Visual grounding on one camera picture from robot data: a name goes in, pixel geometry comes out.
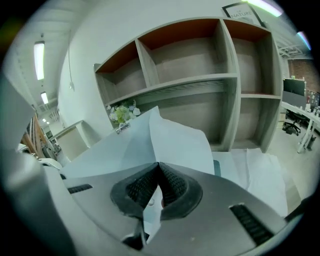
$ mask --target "white flowers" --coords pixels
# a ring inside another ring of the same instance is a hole
[[[141,113],[140,113],[140,109],[139,108],[134,108],[133,112],[132,112],[135,116],[139,116]]]
[[[114,120],[117,121],[118,120],[118,116],[115,112],[111,112],[109,115],[110,120]]]
[[[120,106],[111,107],[108,105],[106,110],[109,113],[109,119],[119,127],[125,125],[130,120],[135,119],[141,114],[140,109],[136,107],[136,101],[133,100],[131,104],[127,102],[121,104]]]
[[[129,117],[130,117],[130,119],[135,119],[136,118],[136,116],[134,115],[134,113],[129,113]]]

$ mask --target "white ceiling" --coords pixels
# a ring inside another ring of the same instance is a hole
[[[56,120],[52,116],[58,104],[59,72],[67,53],[69,39],[86,14],[99,1],[101,0],[49,0],[33,15],[12,44],[3,66],[4,73],[18,86],[17,90],[25,99],[34,105],[40,118],[49,122]],[[309,55],[308,48],[296,35],[297,32],[285,15],[277,18],[257,7],[255,10],[261,20],[270,25],[283,57],[294,58],[299,55],[301,58]],[[33,47],[37,41],[45,41],[44,80],[36,78]],[[40,96],[42,92],[47,93],[47,105],[43,105]]]

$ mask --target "ceiling light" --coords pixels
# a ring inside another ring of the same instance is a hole
[[[265,11],[267,11],[268,13],[279,17],[283,11],[282,10],[278,10],[277,8],[275,8],[274,6],[272,6],[271,4],[263,1],[263,0],[242,0],[243,2],[248,2],[254,6],[258,6],[261,9],[264,9]]]
[[[46,92],[41,93],[41,98],[42,98],[44,104],[49,103]]]
[[[44,79],[44,54],[45,54],[45,42],[36,42],[33,46],[34,53],[34,66],[36,78],[38,80]]]
[[[299,35],[299,37],[301,37],[301,39],[305,43],[306,47],[308,47],[308,49],[311,50],[311,46],[306,38],[306,35],[302,31],[298,32],[298,35]]]

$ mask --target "shelf compartment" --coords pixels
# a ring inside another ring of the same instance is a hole
[[[199,75],[199,76],[192,76],[192,77],[188,77],[188,78],[177,79],[174,81],[164,82],[164,83],[161,83],[158,85],[154,85],[152,87],[147,87],[147,88],[143,88],[141,90],[137,90],[137,91],[132,92],[130,94],[127,94],[125,96],[119,97],[115,100],[109,101],[108,103],[105,104],[105,106],[118,104],[118,103],[123,102],[125,100],[128,100],[130,98],[136,99],[136,97],[138,97],[140,95],[144,95],[147,93],[151,93],[151,92],[155,92],[158,90],[162,90],[162,89],[166,89],[166,88],[170,88],[170,87],[175,87],[175,86],[179,86],[179,85],[187,85],[187,84],[205,82],[205,81],[232,79],[232,78],[236,78],[236,77],[237,77],[236,73],[222,73],[222,74]]]
[[[234,108],[227,105],[234,105],[235,93],[232,92],[236,90],[236,80],[230,78],[164,88],[137,97],[136,103],[141,112],[158,106],[162,118],[199,129],[214,145],[213,150],[228,151],[231,144],[226,133],[232,133],[229,120]]]
[[[279,117],[280,99],[242,98],[233,149],[261,148],[266,152]]]
[[[147,87],[135,42],[100,65],[95,76],[103,104]]]
[[[146,62],[144,77],[154,86],[235,72],[226,40],[220,20],[214,18],[181,21],[149,32],[137,41],[140,59]]]
[[[233,20],[225,20],[224,23],[237,55],[241,92],[281,96],[277,82],[279,59],[271,32]]]
[[[266,93],[254,93],[254,92],[243,92],[241,98],[259,98],[259,99],[277,99],[280,100],[281,96],[276,96]]]

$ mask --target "black monitor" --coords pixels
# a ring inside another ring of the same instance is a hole
[[[283,79],[283,90],[285,92],[305,96],[305,81],[295,79]]]

